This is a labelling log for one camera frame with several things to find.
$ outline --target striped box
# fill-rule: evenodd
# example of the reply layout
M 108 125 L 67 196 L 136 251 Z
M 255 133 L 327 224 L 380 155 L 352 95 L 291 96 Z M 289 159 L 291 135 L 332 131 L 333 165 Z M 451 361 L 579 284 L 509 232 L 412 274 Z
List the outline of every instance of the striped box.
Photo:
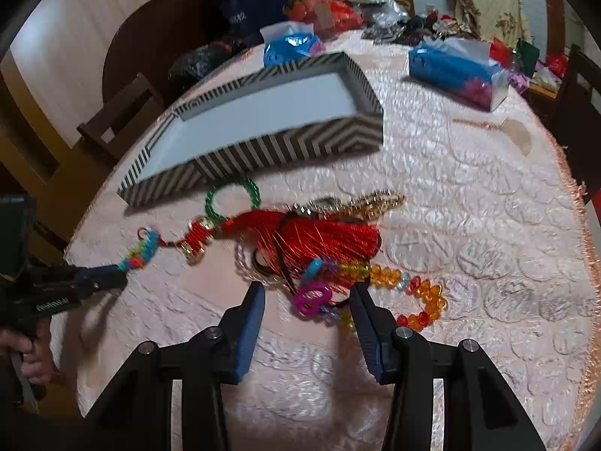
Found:
M 346 74 L 348 85 L 360 97 L 360 114 L 305 124 L 231 144 L 150 178 L 137 180 L 158 140 L 176 117 L 187 120 L 246 94 L 332 71 Z M 175 108 L 134 160 L 117 193 L 132 207 L 139 207 L 205 183 L 226 180 L 263 168 L 336 154 L 373 151 L 383 141 L 382 106 L 359 66 L 343 52 L 323 54 L 262 69 L 209 90 Z

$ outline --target blue bead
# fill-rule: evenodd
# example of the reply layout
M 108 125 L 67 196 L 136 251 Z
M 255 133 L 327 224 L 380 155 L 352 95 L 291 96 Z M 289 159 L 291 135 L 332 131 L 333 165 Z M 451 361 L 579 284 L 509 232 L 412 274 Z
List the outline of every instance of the blue bead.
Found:
M 306 285 L 313 278 L 315 278 L 319 273 L 319 270 L 322 268 L 322 264 L 323 260 L 321 258 L 315 258 L 314 260 L 312 260 L 311 263 L 309 263 L 309 266 L 307 266 L 307 269 L 305 270 L 305 273 L 303 274 L 302 278 L 300 279 L 300 286 Z

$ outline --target table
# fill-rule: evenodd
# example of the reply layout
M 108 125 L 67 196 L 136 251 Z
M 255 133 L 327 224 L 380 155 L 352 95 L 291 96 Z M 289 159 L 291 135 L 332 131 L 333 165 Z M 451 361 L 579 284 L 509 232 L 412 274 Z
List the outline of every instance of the table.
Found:
M 369 156 L 257 173 L 264 206 L 323 195 L 346 199 L 376 188 L 405 193 L 407 204 L 379 223 L 383 242 L 375 261 L 445 284 L 449 309 L 423 335 L 447 344 L 479 341 L 548 449 L 573 449 L 596 387 L 600 277 L 560 147 L 512 89 L 494 113 L 477 112 L 409 79 L 407 47 L 374 46 L 360 34 L 346 33 L 327 48 L 346 51 L 365 72 L 385 109 L 384 146 Z M 252 49 L 182 100 L 258 70 L 262 52 L 262 46 Z M 527 156 L 489 127 L 506 118 L 527 129 Z M 139 212 L 126 209 L 115 192 L 142 144 L 90 207 L 68 248 L 70 262 L 117 262 L 137 227 L 156 226 L 176 238 L 202 213 L 204 191 Z M 248 197 L 228 187 L 215 207 L 232 215 L 248 208 Z M 164 249 L 131 274 L 118 298 L 53 318 L 56 362 L 76 386 L 82 412 L 138 343 L 186 341 L 259 279 L 267 303 L 251 370 L 238 387 L 223 389 L 233 449 L 380 449 L 392 389 L 373 381 L 356 336 L 292 316 L 281 282 L 255 273 L 248 261 L 248 247 L 235 241 L 213 243 L 193 268 L 176 250 Z M 419 310 L 401 291 L 372 294 L 393 313 Z M 178 391 L 175 449 L 181 446 Z M 437 381 L 436 450 L 442 449 L 442 406 Z

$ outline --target red bead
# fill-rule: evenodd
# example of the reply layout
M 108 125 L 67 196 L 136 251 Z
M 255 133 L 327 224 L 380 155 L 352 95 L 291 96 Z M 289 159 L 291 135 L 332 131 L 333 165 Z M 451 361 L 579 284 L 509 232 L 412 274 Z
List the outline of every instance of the red bead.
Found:
M 420 323 L 420 325 L 426 327 L 430 322 L 430 316 L 427 312 L 420 312 L 420 314 L 417 316 L 417 321 Z
M 409 321 L 407 320 L 407 317 L 405 317 L 404 315 L 399 315 L 397 317 L 397 325 L 399 327 L 407 327 L 408 324 L 409 324 Z
M 413 278 L 411 278 L 411 281 L 409 282 L 409 291 L 410 292 L 414 292 L 418 286 L 421 285 L 421 278 L 416 275 Z

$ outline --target blue tissue package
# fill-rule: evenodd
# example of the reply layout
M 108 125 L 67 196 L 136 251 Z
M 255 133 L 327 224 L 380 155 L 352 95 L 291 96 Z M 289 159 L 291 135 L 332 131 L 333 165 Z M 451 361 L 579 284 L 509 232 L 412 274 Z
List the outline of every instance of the blue tissue package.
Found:
M 278 66 L 285 62 L 298 61 L 324 51 L 319 37 L 311 33 L 293 33 L 284 35 L 265 44 L 263 65 Z
M 476 61 L 422 42 L 409 51 L 409 75 L 489 111 L 506 98 L 509 74 L 498 62 Z

